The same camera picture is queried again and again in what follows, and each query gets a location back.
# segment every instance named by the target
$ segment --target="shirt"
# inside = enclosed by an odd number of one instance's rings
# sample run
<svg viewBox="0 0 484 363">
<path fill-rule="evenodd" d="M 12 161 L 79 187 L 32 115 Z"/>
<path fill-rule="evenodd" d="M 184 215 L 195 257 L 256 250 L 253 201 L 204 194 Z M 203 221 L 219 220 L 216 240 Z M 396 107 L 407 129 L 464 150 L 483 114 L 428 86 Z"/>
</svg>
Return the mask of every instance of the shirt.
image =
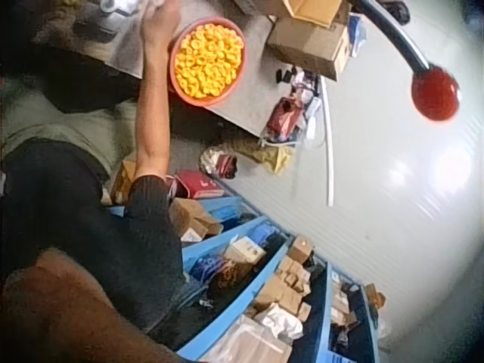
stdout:
<svg viewBox="0 0 484 363">
<path fill-rule="evenodd" d="M 101 164 L 75 145 L 31 139 L 2 169 L 2 284 L 56 247 L 89 271 L 114 308 L 143 331 L 166 315 L 185 279 L 161 178 L 135 180 L 122 218 L 101 205 L 107 179 Z"/>
</svg>

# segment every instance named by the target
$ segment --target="red bowl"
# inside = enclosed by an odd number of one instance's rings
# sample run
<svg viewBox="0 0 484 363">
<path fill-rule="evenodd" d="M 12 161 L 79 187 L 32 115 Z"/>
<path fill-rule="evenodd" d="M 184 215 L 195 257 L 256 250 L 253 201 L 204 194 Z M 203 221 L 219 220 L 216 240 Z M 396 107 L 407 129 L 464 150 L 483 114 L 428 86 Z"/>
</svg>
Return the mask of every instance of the red bowl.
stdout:
<svg viewBox="0 0 484 363">
<path fill-rule="evenodd" d="M 237 78 L 235 81 L 233 81 L 229 87 L 225 87 L 223 91 L 220 93 L 218 96 L 206 96 L 205 98 L 192 98 L 186 93 L 183 92 L 183 90 L 180 88 L 178 85 L 178 82 L 176 82 L 176 77 L 175 77 L 175 56 L 178 54 L 178 51 L 180 49 L 180 44 L 182 43 L 183 38 L 190 32 L 194 31 L 197 26 L 200 25 L 205 25 L 205 24 L 215 24 L 215 25 L 222 25 L 225 28 L 229 28 L 234 30 L 238 36 L 242 38 L 244 41 L 244 47 L 242 48 L 242 55 L 241 55 L 241 60 L 240 60 L 240 66 L 237 69 Z M 175 89 L 176 93 L 178 96 L 188 104 L 193 104 L 194 106 L 198 107 L 207 107 L 211 106 L 213 104 L 217 104 L 221 101 L 223 101 L 229 94 L 232 92 L 234 87 L 239 83 L 240 78 L 244 74 L 245 70 L 245 61 L 247 59 L 247 47 L 246 47 L 246 42 L 245 42 L 245 37 L 244 34 L 242 33 L 242 30 L 239 29 L 237 25 L 232 23 L 229 19 L 225 19 L 224 17 L 206 17 L 204 19 L 200 19 L 196 21 L 195 23 L 192 23 L 189 25 L 178 37 L 176 40 L 175 44 L 173 45 L 170 57 L 169 57 L 169 77 L 172 81 L 172 86 Z"/>
</svg>

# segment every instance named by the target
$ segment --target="workbench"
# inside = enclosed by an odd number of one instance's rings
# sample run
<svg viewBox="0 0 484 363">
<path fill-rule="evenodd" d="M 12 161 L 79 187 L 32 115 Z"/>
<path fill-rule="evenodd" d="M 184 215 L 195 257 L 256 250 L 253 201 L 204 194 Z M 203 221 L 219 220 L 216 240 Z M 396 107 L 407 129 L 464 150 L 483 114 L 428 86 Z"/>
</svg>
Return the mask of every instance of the workbench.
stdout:
<svg viewBox="0 0 484 363">
<path fill-rule="evenodd" d="M 64 2 L 43 22 L 34 42 L 67 49 L 93 57 L 118 71 L 142 77 L 142 48 L 139 23 L 147 0 L 140 1 L 140 11 L 133 15 L 116 37 L 108 43 L 82 39 L 73 32 L 81 0 L 76 6 Z M 205 17 L 227 17 L 246 36 L 247 63 L 245 74 L 234 91 L 222 103 L 208 107 L 227 121 L 259 136 L 274 105 L 289 92 L 289 86 L 278 85 L 275 74 L 288 68 L 265 49 L 272 22 L 264 16 L 243 14 L 232 0 L 181 0 L 181 23 L 175 38 L 196 20 Z"/>
</svg>

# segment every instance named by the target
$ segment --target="hand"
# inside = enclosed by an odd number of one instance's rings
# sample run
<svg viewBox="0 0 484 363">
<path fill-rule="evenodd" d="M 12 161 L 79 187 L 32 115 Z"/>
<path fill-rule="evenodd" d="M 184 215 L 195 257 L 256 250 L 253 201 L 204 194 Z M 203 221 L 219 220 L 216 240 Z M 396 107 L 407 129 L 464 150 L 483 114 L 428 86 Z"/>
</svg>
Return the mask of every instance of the hand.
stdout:
<svg viewBox="0 0 484 363">
<path fill-rule="evenodd" d="M 167 54 L 173 33 L 180 23 L 180 1 L 165 0 L 156 7 L 155 0 L 148 0 L 142 24 L 144 55 L 149 61 L 157 61 Z"/>
</svg>

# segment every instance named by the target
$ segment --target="red ball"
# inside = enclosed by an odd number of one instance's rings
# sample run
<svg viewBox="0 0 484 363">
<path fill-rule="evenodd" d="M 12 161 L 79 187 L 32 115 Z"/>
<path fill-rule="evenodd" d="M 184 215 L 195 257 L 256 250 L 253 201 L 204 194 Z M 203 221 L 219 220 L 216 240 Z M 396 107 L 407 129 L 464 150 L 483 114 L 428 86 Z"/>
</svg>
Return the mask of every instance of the red ball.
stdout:
<svg viewBox="0 0 484 363">
<path fill-rule="evenodd" d="M 451 119 L 459 109 L 459 84 L 439 67 L 414 74 L 411 96 L 420 113 L 432 121 Z"/>
</svg>

